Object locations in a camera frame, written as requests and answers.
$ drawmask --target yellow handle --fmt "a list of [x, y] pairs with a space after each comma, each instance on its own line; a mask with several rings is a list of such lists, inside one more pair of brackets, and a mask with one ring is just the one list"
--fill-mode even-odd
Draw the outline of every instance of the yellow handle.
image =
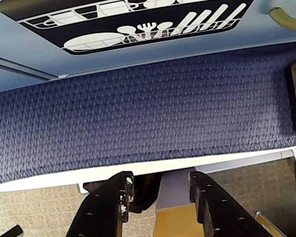
[[275, 8], [268, 14], [277, 24], [290, 30], [296, 30], [296, 18], [290, 17], [282, 8]]

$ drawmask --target dish rack illustration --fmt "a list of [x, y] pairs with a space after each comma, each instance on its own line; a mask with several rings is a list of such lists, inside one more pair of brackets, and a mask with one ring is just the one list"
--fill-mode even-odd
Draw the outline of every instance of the dish rack illustration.
[[168, 0], [167, 4], [165, 4], [165, 0], [147, 0], [140, 3], [129, 2], [128, 0], [106, 0], [33, 16], [17, 22], [41, 30], [52, 29], [108, 16], [200, 1], [208, 0]]
[[197, 25], [168, 28], [162, 31], [156, 30], [151, 32], [126, 35], [123, 37], [115, 37], [111, 39], [94, 40], [63, 47], [63, 49], [68, 49], [74, 52], [84, 52], [94, 50], [95, 48], [110, 47], [118, 44], [136, 44], [138, 42], [146, 40], [157, 40], [162, 38], [176, 37], [179, 35], [195, 34], [199, 32], [207, 33], [209, 31], [231, 28], [239, 20], [240, 18], [216, 22], [206, 22]]

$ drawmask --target carpet surface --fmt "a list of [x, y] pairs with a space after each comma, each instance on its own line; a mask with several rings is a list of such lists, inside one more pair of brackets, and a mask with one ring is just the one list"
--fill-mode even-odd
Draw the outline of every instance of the carpet surface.
[[0, 93], [0, 183], [65, 170], [296, 145], [296, 43]]

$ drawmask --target utensil illustration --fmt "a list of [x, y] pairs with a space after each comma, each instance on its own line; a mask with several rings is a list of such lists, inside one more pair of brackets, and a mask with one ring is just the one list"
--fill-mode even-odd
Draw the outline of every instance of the utensil illustration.
[[157, 26], [157, 23], [155, 23], [155, 22], [147, 22], [147, 23], [143, 23], [142, 25], [138, 25], [137, 29], [145, 32], [146, 33], [145, 39], [150, 40], [151, 39], [150, 32], [156, 26]]
[[217, 11], [215, 11], [215, 13], [208, 19], [208, 21], [206, 22], [206, 24], [204, 24], [200, 31], [204, 31], [207, 30], [211, 24], [213, 24], [215, 21], [217, 21], [217, 19], [227, 10], [228, 5], [227, 4], [222, 4]]
[[186, 33], [190, 33], [192, 30], [194, 30], [196, 27], [198, 27], [198, 25], [200, 23], [202, 23], [206, 17], [208, 17], [210, 14], [212, 13], [211, 10], [204, 10], [191, 24], [189, 27], [187, 27], [184, 31], [183, 31], [183, 34], [186, 34]]
[[247, 5], [245, 3], [240, 4], [227, 18], [224, 22], [222, 22], [218, 27], [218, 29], [223, 28], [225, 25], [229, 23], [230, 20], [235, 18]]
[[128, 34], [132, 37], [134, 37], [137, 41], [140, 41], [138, 35], [135, 33], [136, 32], [136, 27], [133, 26], [120, 26], [116, 29], [118, 32], [123, 33], [123, 34]]
[[170, 36], [175, 36], [177, 34], [179, 34], [182, 29], [187, 26], [193, 19], [194, 17], [197, 15], [196, 12], [194, 11], [190, 11], [185, 18], [183, 18], [183, 20], [178, 24], [178, 26], [174, 29], [174, 31], [170, 34]]
[[170, 28], [173, 25], [173, 22], [171, 21], [166, 21], [162, 22], [159, 25], [157, 25], [157, 29], [159, 30], [157, 34], [153, 36], [153, 38], [160, 38], [162, 36], [162, 32], [168, 28]]

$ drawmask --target spoon illustration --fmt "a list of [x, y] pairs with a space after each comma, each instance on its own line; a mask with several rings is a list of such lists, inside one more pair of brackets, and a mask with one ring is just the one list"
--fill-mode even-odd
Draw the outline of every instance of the spoon illustration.
[[137, 29], [133, 26], [120, 26], [116, 30], [120, 33], [128, 34], [134, 37], [137, 41], [140, 41], [138, 35], [135, 33]]
[[155, 34], [155, 36], [153, 38], [160, 38], [162, 36], [162, 32], [168, 28], [170, 28], [173, 25], [173, 22], [171, 21], [166, 21], [166, 22], [162, 22], [159, 25], [157, 25], [158, 28], [158, 33]]

